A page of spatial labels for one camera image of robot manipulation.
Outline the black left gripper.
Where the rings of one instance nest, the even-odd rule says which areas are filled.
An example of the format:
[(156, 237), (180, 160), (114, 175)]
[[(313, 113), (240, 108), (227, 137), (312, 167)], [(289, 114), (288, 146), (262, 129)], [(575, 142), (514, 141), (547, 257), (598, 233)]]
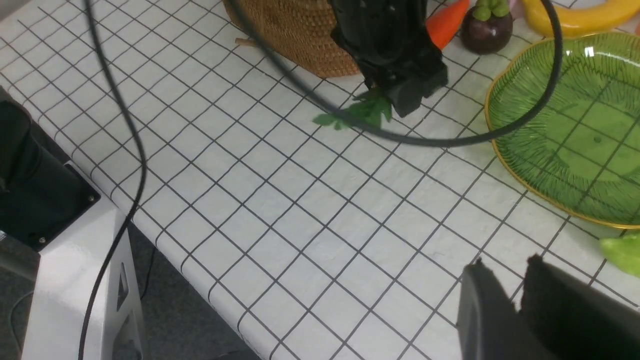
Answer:
[(330, 0), (331, 38), (352, 57), (365, 84), (406, 117), (448, 83), (442, 51), (426, 29), (425, 0)]

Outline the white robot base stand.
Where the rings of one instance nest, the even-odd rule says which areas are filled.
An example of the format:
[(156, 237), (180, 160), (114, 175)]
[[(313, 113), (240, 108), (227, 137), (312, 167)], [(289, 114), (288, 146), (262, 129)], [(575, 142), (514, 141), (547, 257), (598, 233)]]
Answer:
[(34, 281), (22, 360), (111, 360), (118, 344), (150, 359), (125, 214), (72, 162), (37, 167), (44, 207), (7, 237), (37, 253), (36, 268), (7, 254), (1, 267)]

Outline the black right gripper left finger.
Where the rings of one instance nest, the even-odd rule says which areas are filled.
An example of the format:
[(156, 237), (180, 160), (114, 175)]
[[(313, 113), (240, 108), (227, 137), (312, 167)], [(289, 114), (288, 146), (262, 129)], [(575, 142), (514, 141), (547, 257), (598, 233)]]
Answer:
[(456, 326), (464, 360), (554, 360), (482, 260), (462, 271)]

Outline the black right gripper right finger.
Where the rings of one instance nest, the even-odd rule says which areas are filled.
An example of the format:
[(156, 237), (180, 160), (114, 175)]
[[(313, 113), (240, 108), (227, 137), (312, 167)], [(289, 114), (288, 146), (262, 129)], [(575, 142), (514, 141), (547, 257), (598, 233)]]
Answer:
[(539, 255), (528, 258), (519, 314), (561, 360), (640, 357), (639, 312)]

